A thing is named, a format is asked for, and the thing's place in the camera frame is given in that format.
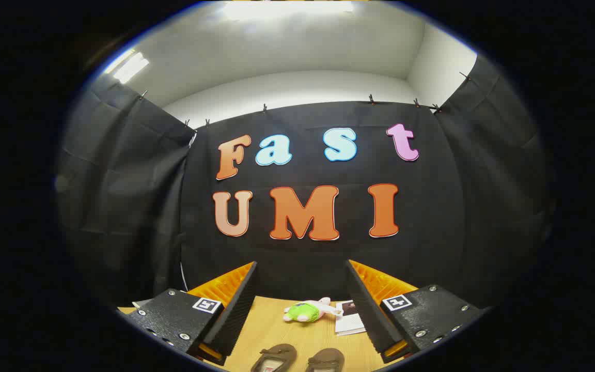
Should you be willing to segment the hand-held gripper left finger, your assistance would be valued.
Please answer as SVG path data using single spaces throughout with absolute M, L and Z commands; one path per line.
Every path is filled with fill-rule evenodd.
M 257 263 L 250 262 L 198 284 L 181 263 L 182 289 L 157 293 L 123 290 L 120 305 L 134 310 L 130 323 L 164 346 L 202 362 L 223 366 L 233 353 L 258 287 Z

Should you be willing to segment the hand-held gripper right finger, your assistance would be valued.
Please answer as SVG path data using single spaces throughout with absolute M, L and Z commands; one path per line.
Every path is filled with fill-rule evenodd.
M 347 260 L 347 288 L 385 363 L 433 348 L 489 311 L 441 285 L 417 288 L 354 260 Z

